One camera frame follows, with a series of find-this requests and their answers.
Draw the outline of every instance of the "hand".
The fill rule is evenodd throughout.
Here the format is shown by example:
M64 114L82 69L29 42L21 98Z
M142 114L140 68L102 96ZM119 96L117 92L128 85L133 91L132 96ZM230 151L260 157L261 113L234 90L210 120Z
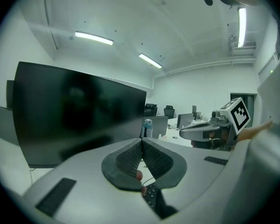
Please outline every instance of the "hand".
M137 174L136 174L136 179L140 182L143 178L143 174L141 171L137 170ZM146 193L146 187L142 186L142 190L141 190L142 195L144 195Z
M243 140L251 140L253 139L259 132L271 128L274 125L273 121L268 121L260 126L245 128L242 132L238 134L238 142Z

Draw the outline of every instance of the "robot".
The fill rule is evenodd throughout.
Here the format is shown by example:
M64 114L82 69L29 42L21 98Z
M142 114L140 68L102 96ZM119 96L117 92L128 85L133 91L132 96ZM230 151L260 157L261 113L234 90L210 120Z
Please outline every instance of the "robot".
M180 136L194 140L198 147L230 151L238 134L251 121L242 98L228 102L211 114L209 122L190 125L180 130Z

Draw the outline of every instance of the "air vent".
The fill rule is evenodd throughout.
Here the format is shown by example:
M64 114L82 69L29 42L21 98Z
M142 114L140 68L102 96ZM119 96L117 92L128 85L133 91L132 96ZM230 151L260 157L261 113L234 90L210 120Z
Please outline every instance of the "air vent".
M231 43L233 56L253 56L256 49L256 42L244 42L243 47L238 47L238 42Z

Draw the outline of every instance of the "finger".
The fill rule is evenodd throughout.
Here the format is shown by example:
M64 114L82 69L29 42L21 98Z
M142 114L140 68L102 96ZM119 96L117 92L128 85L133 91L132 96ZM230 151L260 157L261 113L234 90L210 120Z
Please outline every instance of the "finger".
M194 141L192 141L192 140L191 140L191 145L192 145L193 147L196 147L195 142L194 142Z
M146 194L146 187L145 186L142 186L141 193L142 193L142 195Z
M142 174L142 172L141 172L141 171L139 171L139 170L137 170L136 179L137 179L138 181L141 181L141 180L142 180L142 178L143 178L143 174Z

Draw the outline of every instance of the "black monitor screen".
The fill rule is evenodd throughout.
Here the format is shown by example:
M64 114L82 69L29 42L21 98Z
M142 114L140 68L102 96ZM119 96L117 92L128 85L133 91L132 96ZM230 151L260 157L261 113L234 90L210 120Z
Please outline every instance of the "black monitor screen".
M197 106L196 105L192 105L192 113L196 113L197 112Z
M89 74L19 62L13 95L17 137L30 167L141 134L146 92Z
M14 90L14 81L7 80L7 82L6 82L6 106L7 106L7 108L13 107L13 90Z

